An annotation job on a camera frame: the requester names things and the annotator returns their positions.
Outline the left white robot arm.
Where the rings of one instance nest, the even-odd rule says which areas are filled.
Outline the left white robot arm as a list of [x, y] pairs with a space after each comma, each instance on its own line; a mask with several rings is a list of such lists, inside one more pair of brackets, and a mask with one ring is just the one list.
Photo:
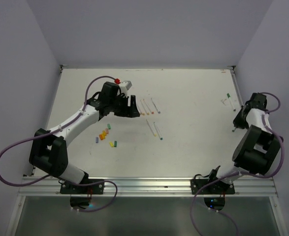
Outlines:
[[71, 182], [76, 192], [86, 192], [89, 187], [88, 174], [70, 164], [67, 148], [84, 130], [110, 113], [118, 117], [139, 117], [136, 97], [128, 95], [131, 86], [131, 81], [119, 84], [106, 82], [101, 91], [87, 99], [66, 121], [51, 130], [37, 130], [29, 162], [53, 177]]

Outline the yellow cap marker front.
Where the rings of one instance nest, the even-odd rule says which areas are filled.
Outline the yellow cap marker front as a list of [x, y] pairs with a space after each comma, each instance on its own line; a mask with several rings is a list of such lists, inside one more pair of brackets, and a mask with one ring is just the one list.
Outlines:
[[145, 112], [145, 109], [144, 109], [144, 105], [143, 105], [142, 100], [140, 100], [140, 105], [141, 105], [141, 109], [142, 109], [142, 114], [143, 114], [143, 116], [145, 116], [145, 115], [146, 115], [146, 112]]

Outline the small yellow cap marker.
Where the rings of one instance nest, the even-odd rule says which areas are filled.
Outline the small yellow cap marker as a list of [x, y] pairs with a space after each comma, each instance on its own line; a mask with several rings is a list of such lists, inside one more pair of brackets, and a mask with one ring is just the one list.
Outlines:
[[149, 128], [150, 128], [150, 130], [151, 130], [151, 132], [152, 132], [152, 134], [153, 134], [153, 136], [156, 137], [157, 135], [156, 135], [155, 131], [153, 130], [152, 125], [149, 123], [148, 120], [146, 120], [146, 122], [147, 122], [147, 124], [148, 124], [148, 126], [149, 126]]

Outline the orange cap marker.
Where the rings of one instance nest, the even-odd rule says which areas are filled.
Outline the orange cap marker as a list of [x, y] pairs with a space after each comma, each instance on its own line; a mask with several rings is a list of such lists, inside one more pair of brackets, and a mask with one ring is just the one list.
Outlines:
[[151, 109], [151, 107], [149, 106], [148, 102], [145, 101], [145, 103], [146, 103], [146, 106], [147, 106], [149, 112], [150, 112], [151, 114], [154, 114], [154, 111]]

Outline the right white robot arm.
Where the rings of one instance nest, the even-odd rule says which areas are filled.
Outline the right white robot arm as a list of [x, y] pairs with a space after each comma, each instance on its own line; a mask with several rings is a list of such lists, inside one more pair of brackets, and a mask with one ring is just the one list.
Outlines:
[[260, 178], [271, 176], [270, 169], [283, 139], [273, 133], [269, 115], [278, 110], [280, 105], [277, 96], [269, 92], [257, 92], [241, 106], [233, 126], [234, 129], [246, 130], [246, 133], [232, 155], [232, 166], [225, 171], [217, 167], [210, 172], [206, 181], [208, 191], [217, 193], [245, 175]]

